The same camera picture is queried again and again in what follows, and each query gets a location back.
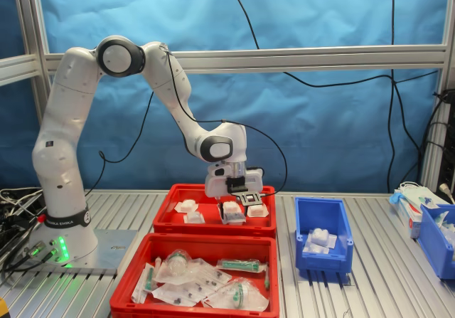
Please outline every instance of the clear plastic packaging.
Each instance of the clear plastic packaging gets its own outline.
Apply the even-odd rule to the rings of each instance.
[[[244,222],[247,221],[245,218],[245,215],[243,214],[242,210],[240,207],[238,207],[239,211],[232,212],[232,213],[226,213],[224,212],[225,217],[221,217],[221,211],[220,211],[220,217],[221,217],[221,222],[223,224],[234,224],[234,225],[242,225]]]
[[[453,231],[450,231],[449,229],[445,228],[442,226],[441,228],[442,235],[446,238],[447,242],[452,245],[452,248],[455,250],[455,233]]]
[[[337,236],[329,234],[328,230],[316,228],[310,230],[311,234],[311,243],[315,243],[322,247],[335,248]]]
[[[165,284],[152,292],[154,298],[174,306],[192,307],[196,302],[188,298],[188,291],[182,286]]]
[[[441,213],[440,215],[438,215],[438,216],[434,219],[434,222],[436,223],[436,225],[438,226],[438,228],[441,228],[442,223],[444,222],[444,219],[446,218],[446,216],[447,216],[448,213],[449,213],[448,211],[445,211],[445,212]]]
[[[238,278],[221,287],[203,300],[203,304],[215,309],[243,309],[263,312],[269,300],[247,279]]]
[[[143,304],[145,302],[147,293],[144,291],[144,286],[151,267],[152,266],[150,264],[148,263],[145,264],[141,276],[139,277],[139,281],[137,282],[136,287],[134,288],[133,293],[131,294],[131,301],[136,304]]]
[[[147,263],[145,269],[146,269],[146,277],[144,280],[142,290],[145,292],[151,293],[153,290],[155,290],[158,287],[158,285],[156,284],[156,281],[154,280],[155,267],[152,265],[149,265]]]
[[[267,217],[269,215],[269,209],[265,204],[261,206],[250,206],[248,208],[248,217]]]
[[[194,259],[191,267],[198,267],[197,273],[199,275],[205,275],[211,277],[213,280],[225,285],[232,279],[232,275],[222,272],[217,267],[213,267],[210,263],[207,263],[203,259]]]
[[[193,213],[187,213],[183,217],[183,222],[192,224],[204,224],[205,220],[202,213],[194,211]]]
[[[191,264],[190,255],[181,249],[175,250],[161,264],[155,281],[169,283],[172,285],[181,285],[185,282],[194,280],[194,267],[189,267]]]
[[[198,210],[199,205],[193,199],[186,199],[183,202],[178,202],[174,209],[178,213],[191,213]]]
[[[244,270],[245,272],[259,273],[265,270],[265,265],[262,265],[259,260],[255,259],[220,259],[216,264],[216,268],[220,270]]]

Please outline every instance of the red plastic bin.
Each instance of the red plastic bin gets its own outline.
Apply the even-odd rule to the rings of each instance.
[[[264,194],[274,193],[272,186],[264,186]],[[198,212],[204,216],[205,224],[185,224],[184,213],[178,213],[174,207],[178,202],[194,199],[199,204]],[[221,197],[221,201],[234,201],[234,196]],[[267,217],[247,217],[247,222],[241,226],[224,225],[221,223],[217,201],[205,195],[203,184],[175,184],[154,219],[156,233],[203,234],[203,235],[239,235],[263,236],[275,238],[277,222],[275,219],[275,196],[262,197],[267,206]]]
[[[212,309],[203,307],[199,302],[194,307],[176,307],[147,295],[143,304],[131,301],[136,283],[139,281],[145,263],[152,263],[156,257],[164,260],[175,249],[184,249],[192,258],[202,258],[211,265],[221,258],[258,259],[261,263],[269,263],[270,288],[264,286],[265,273],[251,273],[225,270],[237,277],[247,278],[253,282],[266,298],[269,306],[263,312],[243,311],[236,309]],[[152,233],[144,237],[136,254],[130,262],[110,300],[113,318],[278,318],[279,290],[277,269],[277,245],[272,238],[245,236],[206,236],[187,234]]]

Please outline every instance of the green led light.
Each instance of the green led light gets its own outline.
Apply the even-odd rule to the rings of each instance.
[[[67,248],[66,248],[66,244],[65,244],[65,240],[60,236],[58,238],[59,242],[60,242],[60,248],[63,252],[63,256],[64,258],[61,258],[60,261],[61,262],[66,262],[70,259],[70,254],[68,254],[68,251],[67,251]]]

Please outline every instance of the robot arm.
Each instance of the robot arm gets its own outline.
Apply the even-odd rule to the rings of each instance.
[[[225,122],[206,131],[187,116],[186,113],[193,116],[188,107],[191,85],[167,46],[151,42],[138,47],[124,37],[110,36],[95,50],[68,50],[55,74],[33,150],[33,165],[50,216],[68,217],[85,210],[76,149],[100,78],[105,74],[124,77],[136,73],[144,76],[172,114],[183,134],[187,151],[203,161],[217,163],[208,167],[207,196],[220,198],[236,194],[246,203],[245,194],[257,194],[262,190],[262,170],[245,167],[245,127]]]

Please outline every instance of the packaged item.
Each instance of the packaged item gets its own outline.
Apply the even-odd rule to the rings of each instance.
[[[175,211],[178,213],[190,213],[196,211],[199,205],[193,199],[186,199],[183,202],[178,202],[175,206]]]
[[[204,216],[202,213],[194,211],[192,213],[187,213],[183,217],[183,222],[192,223],[192,224],[203,224],[205,223]]]
[[[145,292],[151,293],[153,290],[155,290],[158,287],[158,285],[156,284],[156,281],[153,279],[155,267],[152,265],[149,265],[147,263],[145,270],[146,270],[146,277],[145,277],[145,281],[144,281],[142,290]]]
[[[147,293],[144,291],[144,285],[146,282],[147,275],[149,274],[149,270],[152,266],[148,263],[145,264],[144,269],[142,270],[141,276],[139,277],[139,281],[134,288],[134,291],[131,295],[132,302],[136,304],[143,304],[145,302],[145,298],[147,297]]]
[[[196,305],[196,302],[188,298],[188,293],[189,292],[184,290],[182,286],[165,284],[154,290],[152,295],[154,298],[174,306],[192,307]]]
[[[418,238],[420,235],[420,225],[422,224],[420,206],[416,208],[397,190],[390,197],[389,202],[398,212],[398,216],[407,228],[410,238]]]
[[[311,242],[322,247],[335,248],[336,235],[329,234],[327,229],[316,228],[310,230]]]
[[[445,228],[442,226],[441,228],[442,235],[446,238],[447,242],[452,245],[452,248],[455,250],[455,233],[453,231],[450,231],[449,229]]]
[[[433,194],[427,187],[412,182],[401,183],[400,192],[418,210],[420,210],[421,204],[429,209],[438,208],[439,204],[449,204],[444,199]]]
[[[203,300],[203,304],[216,309],[243,309],[263,312],[269,300],[247,279],[238,278],[221,287]]]
[[[221,259],[218,261],[216,268],[221,270],[244,270],[245,272],[259,273],[265,271],[265,265],[261,265],[259,260],[232,260]]]
[[[245,215],[243,214],[243,212],[240,209],[240,207],[239,207],[239,210],[240,211],[236,211],[234,213],[226,213],[226,212],[224,212],[224,216],[225,216],[224,218],[221,217],[221,212],[220,212],[221,222],[223,224],[235,224],[235,225],[241,225],[242,223],[246,222],[247,219],[245,218]]]
[[[196,269],[189,267],[191,258],[184,250],[178,249],[170,254],[161,264],[155,281],[160,283],[169,283],[172,285],[181,285],[185,282],[194,280]]]
[[[217,282],[222,283],[223,285],[227,284],[229,280],[232,279],[232,275],[229,275],[225,272],[222,272],[218,267],[213,267],[210,263],[207,263],[203,259],[194,259],[192,261],[191,267],[197,267],[197,273],[201,275],[206,275],[211,277]]]
[[[227,201],[223,203],[225,213],[241,213],[242,209],[236,201]]]
[[[268,215],[269,210],[265,204],[261,206],[250,206],[247,212],[248,217],[267,217]]]
[[[438,228],[441,228],[442,223],[444,222],[444,219],[446,218],[446,216],[447,216],[448,213],[449,213],[448,211],[445,211],[445,212],[441,213],[440,215],[438,215],[438,216],[434,219],[434,222],[436,223],[436,225],[438,226]]]

